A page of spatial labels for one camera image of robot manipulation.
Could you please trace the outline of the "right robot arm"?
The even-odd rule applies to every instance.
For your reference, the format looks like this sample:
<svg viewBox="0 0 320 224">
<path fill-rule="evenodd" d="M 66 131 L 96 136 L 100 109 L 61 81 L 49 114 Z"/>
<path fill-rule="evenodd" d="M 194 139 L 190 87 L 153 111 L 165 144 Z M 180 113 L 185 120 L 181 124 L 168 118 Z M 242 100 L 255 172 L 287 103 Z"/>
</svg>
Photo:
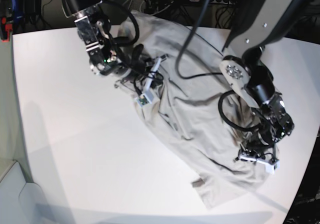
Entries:
<svg viewBox="0 0 320 224">
<path fill-rule="evenodd" d="M 137 19 L 123 5 L 111 0 L 60 0 L 67 18 L 74 17 L 79 38 L 85 44 L 90 70 L 97 76 L 114 75 L 122 82 L 130 82 L 138 94 L 137 83 L 152 87 L 163 83 L 151 58 L 143 58 L 144 46 L 139 44 L 140 28 Z M 114 7 L 127 15 L 133 24 L 134 36 L 111 34 L 112 23 L 101 6 Z"/>
</svg>

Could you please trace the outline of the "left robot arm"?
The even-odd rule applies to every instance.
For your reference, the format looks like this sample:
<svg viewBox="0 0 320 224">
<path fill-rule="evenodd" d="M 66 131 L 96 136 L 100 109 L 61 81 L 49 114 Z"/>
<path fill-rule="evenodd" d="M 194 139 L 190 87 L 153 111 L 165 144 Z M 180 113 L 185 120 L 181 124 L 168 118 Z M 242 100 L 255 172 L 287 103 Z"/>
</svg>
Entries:
<svg viewBox="0 0 320 224">
<path fill-rule="evenodd" d="M 261 58 L 265 47 L 281 40 L 312 1 L 242 0 L 240 4 L 219 66 L 231 89 L 218 101 L 221 118 L 233 129 L 250 133 L 240 146 L 238 160 L 275 164 L 276 144 L 294 129 L 273 75 Z M 242 98 L 259 123 L 242 127 L 230 121 L 223 112 L 223 102 L 230 95 Z"/>
</svg>

